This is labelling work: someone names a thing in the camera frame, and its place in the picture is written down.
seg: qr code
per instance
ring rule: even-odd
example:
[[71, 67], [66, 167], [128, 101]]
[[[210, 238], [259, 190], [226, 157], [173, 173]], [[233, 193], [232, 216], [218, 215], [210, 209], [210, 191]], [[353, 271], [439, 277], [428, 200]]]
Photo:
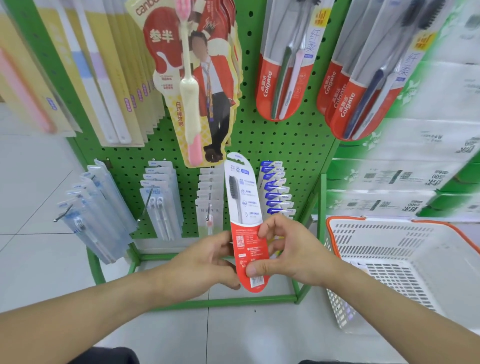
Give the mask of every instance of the qr code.
[[255, 288], [257, 286], [261, 286], [262, 284], [264, 284], [264, 277], [263, 276], [250, 278], [250, 286], [252, 288]]
[[410, 178], [410, 176], [412, 175], [413, 172], [404, 172], [401, 176], [400, 176], [400, 179], [401, 180], [408, 180]]
[[237, 247], [242, 248], [245, 246], [245, 242], [243, 241], [243, 235], [237, 236]]

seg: white floor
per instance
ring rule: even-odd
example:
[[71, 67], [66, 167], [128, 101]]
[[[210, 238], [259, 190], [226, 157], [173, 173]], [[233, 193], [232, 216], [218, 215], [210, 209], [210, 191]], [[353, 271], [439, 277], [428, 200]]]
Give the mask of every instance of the white floor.
[[[13, 122], [0, 107], [0, 312], [94, 284], [84, 245], [62, 222], [52, 222], [56, 203], [76, 181], [77, 166], [65, 157], [62, 141], [29, 136]], [[127, 270], [124, 260], [104, 267], [107, 280]], [[267, 294], [292, 292], [283, 277], [274, 277], [267, 288]], [[246, 293], [213, 287], [206, 297], [239, 294]], [[130, 347], [142, 364], [404, 363], [382, 338], [340, 331], [326, 292], [319, 288], [301, 305], [148, 313], [99, 344]]]

